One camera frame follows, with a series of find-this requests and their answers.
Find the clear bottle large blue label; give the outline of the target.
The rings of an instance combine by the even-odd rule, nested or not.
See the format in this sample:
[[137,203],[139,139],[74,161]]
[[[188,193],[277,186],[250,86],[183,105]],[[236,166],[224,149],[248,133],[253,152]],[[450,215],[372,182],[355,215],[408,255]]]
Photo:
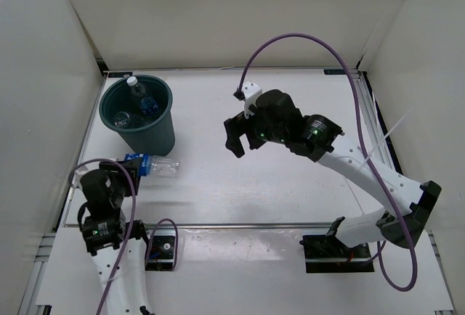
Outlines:
[[159,157],[144,153],[126,154],[124,160],[141,159],[140,176],[175,178],[179,173],[179,163],[167,157]]

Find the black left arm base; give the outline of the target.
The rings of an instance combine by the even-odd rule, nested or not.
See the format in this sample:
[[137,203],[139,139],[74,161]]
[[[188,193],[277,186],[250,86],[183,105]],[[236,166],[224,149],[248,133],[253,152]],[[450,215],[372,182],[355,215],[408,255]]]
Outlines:
[[152,238],[152,247],[145,270],[173,271],[176,266],[177,243],[177,233],[174,229],[158,230]]

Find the clear plastic bottle white cap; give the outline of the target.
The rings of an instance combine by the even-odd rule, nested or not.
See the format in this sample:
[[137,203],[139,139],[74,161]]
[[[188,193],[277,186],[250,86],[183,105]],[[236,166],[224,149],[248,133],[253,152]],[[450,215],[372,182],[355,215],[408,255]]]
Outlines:
[[119,111],[113,117],[113,125],[121,129],[140,128],[144,126],[144,119],[132,112]]

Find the clear bottle small blue label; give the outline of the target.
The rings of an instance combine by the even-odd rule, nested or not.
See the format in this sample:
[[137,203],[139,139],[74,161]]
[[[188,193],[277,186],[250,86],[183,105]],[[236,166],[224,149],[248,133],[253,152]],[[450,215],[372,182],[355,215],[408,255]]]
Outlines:
[[154,116],[159,106],[146,85],[135,76],[127,78],[126,83],[130,88],[131,98],[140,111],[144,115]]

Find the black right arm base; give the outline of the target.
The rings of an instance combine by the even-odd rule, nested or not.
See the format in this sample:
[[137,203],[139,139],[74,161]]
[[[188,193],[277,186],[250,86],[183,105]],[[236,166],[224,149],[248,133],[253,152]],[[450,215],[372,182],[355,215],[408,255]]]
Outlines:
[[299,241],[304,248],[307,274],[346,274],[374,272],[367,243],[346,247],[325,235],[304,235]]

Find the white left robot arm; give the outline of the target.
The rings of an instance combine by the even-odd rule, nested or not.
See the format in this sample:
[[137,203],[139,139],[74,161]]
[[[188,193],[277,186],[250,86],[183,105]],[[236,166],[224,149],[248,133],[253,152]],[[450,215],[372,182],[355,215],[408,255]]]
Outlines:
[[96,312],[151,314],[145,256],[153,244],[135,218],[141,162],[97,158],[95,163],[94,170],[77,165],[73,175],[85,197],[78,228],[102,285]]

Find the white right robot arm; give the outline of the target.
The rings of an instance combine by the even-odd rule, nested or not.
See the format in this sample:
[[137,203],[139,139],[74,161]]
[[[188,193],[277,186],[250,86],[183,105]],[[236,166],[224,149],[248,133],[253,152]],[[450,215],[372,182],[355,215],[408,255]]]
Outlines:
[[377,160],[371,168],[340,126],[322,115],[302,115],[286,93],[274,89],[251,97],[242,112],[224,122],[226,148],[236,157],[245,154],[242,135],[253,150],[267,142],[283,144],[295,155],[341,174],[381,204],[372,213],[336,219],[326,235],[330,254],[342,257],[365,242],[416,245],[440,195],[438,184],[421,184]]

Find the dark green plastic bin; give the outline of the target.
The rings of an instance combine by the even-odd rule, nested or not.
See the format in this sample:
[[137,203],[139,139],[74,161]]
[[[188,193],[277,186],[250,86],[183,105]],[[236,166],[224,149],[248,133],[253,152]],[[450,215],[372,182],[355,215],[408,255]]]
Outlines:
[[[146,85],[158,103],[158,112],[154,116],[144,115],[131,98],[130,88],[126,83],[127,78],[122,78],[103,94],[99,106],[100,118],[105,126],[117,132],[124,139],[134,153],[166,156],[171,152],[175,143],[171,119],[173,102],[171,89],[160,78],[151,75],[132,76],[137,77]],[[113,117],[119,111],[142,116],[144,126],[130,129],[116,128],[113,125]]]

